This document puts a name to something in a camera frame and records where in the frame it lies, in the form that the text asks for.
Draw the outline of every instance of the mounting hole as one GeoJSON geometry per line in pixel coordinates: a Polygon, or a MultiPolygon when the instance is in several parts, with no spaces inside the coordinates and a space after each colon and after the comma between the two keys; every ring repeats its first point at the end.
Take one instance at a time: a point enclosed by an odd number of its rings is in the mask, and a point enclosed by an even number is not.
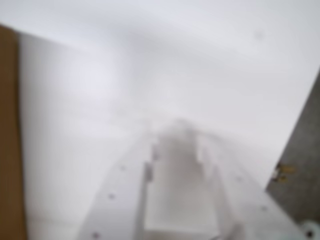
{"type": "Polygon", "coordinates": [[[244,179],[242,178],[242,176],[236,176],[235,180],[239,183],[241,183],[244,179]]]}
{"type": "Polygon", "coordinates": [[[92,238],[93,239],[99,239],[100,238],[100,234],[95,231],[94,233],[92,233],[92,238]]]}
{"type": "Polygon", "coordinates": [[[114,200],[114,199],[116,198],[116,195],[115,195],[114,193],[109,193],[109,194],[108,194],[108,198],[109,198],[110,200],[114,200]]]}
{"type": "Polygon", "coordinates": [[[265,206],[265,205],[262,205],[262,206],[260,207],[260,209],[261,209],[263,212],[267,212],[267,211],[268,211],[268,207],[265,206]]]}
{"type": "Polygon", "coordinates": [[[311,231],[311,230],[308,230],[306,233],[305,233],[305,236],[308,238],[308,239],[312,239],[314,237],[314,232],[311,231]]]}

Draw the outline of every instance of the wooden board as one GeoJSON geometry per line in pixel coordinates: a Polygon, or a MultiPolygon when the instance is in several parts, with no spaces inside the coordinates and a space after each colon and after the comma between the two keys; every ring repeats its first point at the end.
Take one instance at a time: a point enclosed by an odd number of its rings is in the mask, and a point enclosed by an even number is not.
{"type": "Polygon", "coordinates": [[[27,239],[18,114],[18,36],[0,26],[0,239],[27,239]]]}

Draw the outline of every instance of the white wall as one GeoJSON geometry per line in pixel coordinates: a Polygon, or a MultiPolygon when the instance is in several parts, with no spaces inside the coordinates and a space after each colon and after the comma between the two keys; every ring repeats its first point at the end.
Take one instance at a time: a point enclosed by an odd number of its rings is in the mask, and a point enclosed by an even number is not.
{"type": "Polygon", "coordinates": [[[144,128],[132,108],[128,55],[116,48],[109,43],[99,57],[29,35],[20,38],[31,240],[74,239],[107,170],[144,128]]]}

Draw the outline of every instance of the white plastic part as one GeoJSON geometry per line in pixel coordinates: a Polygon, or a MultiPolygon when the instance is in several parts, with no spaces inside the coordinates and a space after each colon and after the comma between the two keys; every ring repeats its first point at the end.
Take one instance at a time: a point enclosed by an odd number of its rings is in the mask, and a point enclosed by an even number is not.
{"type": "Polygon", "coordinates": [[[78,235],[78,240],[141,240],[146,184],[150,175],[151,138],[139,141],[115,165],[78,235]]]}
{"type": "Polygon", "coordinates": [[[284,211],[237,163],[221,139],[199,135],[197,144],[222,239],[305,239],[284,211]]]}
{"type": "Polygon", "coordinates": [[[312,240],[320,240],[320,226],[318,223],[306,220],[301,223],[301,229],[307,238],[312,240]]]}
{"type": "Polygon", "coordinates": [[[143,139],[111,170],[78,240],[143,238],[305,239],[221,139],[181,122],[160,134],[156,147],[143,139]]]}

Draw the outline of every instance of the screw hole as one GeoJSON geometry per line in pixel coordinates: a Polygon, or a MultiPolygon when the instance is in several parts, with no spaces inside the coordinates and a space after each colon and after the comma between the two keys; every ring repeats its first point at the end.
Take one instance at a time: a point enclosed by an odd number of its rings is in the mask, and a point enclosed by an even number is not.
{"type": "Polygon", "coordinates": [[[314,237],[314,232],[309,230],[305,233],[305,235],[308,239],[312,239],[314,237]]]}
{"type": "Polygon", "coordinates": [[[100,238],[100,234],[99,234],[98,232],[94,232],[94,233],[92,234],[92,238],[93,238],[93,239],[99,239],[99,238],[100,238]]]}
{"type": "Polygon", "coordinates": [[[267,212],[268,211],[268,207],[265,206],[265,205],[262,205],[261,206],[261,210],[264,211],[264,212],[267,212]]]}
{"type": "Polygon", "coordinates": [[[111,200],[113,200],[113,199],[116,198],[116,195],[115,195],[114,193],[109,193],[109,194],[108,194],[108,198],[111,199],[111,200]]]}
{"type": "Polygon", "coordinates": [[[241,176],[236,176],[235,178],[237,182],[241,183],[243,181],[243,178],[241,176]]]}

